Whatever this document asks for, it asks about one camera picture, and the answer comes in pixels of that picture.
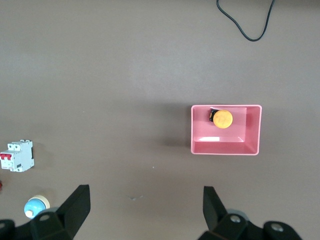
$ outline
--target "white circuit breaker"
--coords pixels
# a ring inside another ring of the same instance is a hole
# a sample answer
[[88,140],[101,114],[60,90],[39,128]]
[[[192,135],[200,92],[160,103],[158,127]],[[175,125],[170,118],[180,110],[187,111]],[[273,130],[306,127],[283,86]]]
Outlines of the white circuit breaker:
[[11,172],[24,172],[35,165],[33,144],[30,140],[8,143],[8,150],[0,153],[1,168]]

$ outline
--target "pink plastic container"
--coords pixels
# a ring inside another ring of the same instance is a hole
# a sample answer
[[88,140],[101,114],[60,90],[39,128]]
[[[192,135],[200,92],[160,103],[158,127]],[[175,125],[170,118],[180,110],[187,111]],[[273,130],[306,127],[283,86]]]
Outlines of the pink plastic container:
[[[228,110],[233,122],[226,129],[209,121],[211,107]],[[260,105],[194,105],[191,108],[191,152],[204,155],[257,155],[262,107]]]

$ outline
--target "gray floor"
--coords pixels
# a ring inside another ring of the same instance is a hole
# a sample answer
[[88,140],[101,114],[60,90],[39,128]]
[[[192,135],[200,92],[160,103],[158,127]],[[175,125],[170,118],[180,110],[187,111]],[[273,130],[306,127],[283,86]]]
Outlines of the gray floor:
[[[257,37],[270,2],[221,6]],[[319,39],[315,0],[277,0],[255,43],[214,0],[1,0],[0,147],[33,140],[35,167],[0,170],[0,218],[90,184],[76,240],[195,240],[208,185],[319,239]],[[194,104],[262,105],[260,154],[192,155]]]

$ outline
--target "screw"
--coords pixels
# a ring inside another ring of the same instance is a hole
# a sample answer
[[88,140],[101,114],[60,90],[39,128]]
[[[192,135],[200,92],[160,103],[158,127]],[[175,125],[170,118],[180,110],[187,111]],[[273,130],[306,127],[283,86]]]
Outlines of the screw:
[[237,224],[241,222],[240,217],[238,217],[236,215],[232,215],[230,217],[230,219],[231,219],[232,222],[237,223]]
[[283,232],[284,228],[278,223],[272,223],[271,228],[277,232]]

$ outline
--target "cable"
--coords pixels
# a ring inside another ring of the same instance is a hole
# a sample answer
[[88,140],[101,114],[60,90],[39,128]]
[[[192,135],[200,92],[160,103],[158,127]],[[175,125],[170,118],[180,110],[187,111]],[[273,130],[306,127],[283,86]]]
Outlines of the cable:
[[271,5],[270,5],[269,12],[268,12],[268,16],[266,17],[266,21],[265,21],[265,25],[264,25],[263,32],[262,32],[261,36],[258,37],[258,38],[256,38],[256,39],[252,39],[252,38],[248,37],[248,36],[245,34],[245,32],[244,32],[244,31],[242,30],[242,28],[240,27],[239,23],[238,23],[232,16],[230,16],[228,13],[226,13],[226,12],[220,7],[220,5],[219,5],[219,0],[216,0],[216,5],[217,5],[218,9],[219,9],[224,15],[226,15],[232,22],[234,22],[234,24],[238,27],[238,29],[240,30],[240,32],[242,33],[242,35],[243,35],[246,39],[248,39],[248,40],[251,41],[251,42],[256,42],[256,41],[259,41],[259,40],[263,37],[263,35],[265,34],[265,32],[266,32],[266,30],[267,30],[267,26],[268,26],[268,22],[269,22],[269,17],[270,17],[271,10],[272,10],[272,8],[273,8],[273,6],[274,6],[275,1],[276,1],[276,0],[272,0],[272,3],[271,3]]

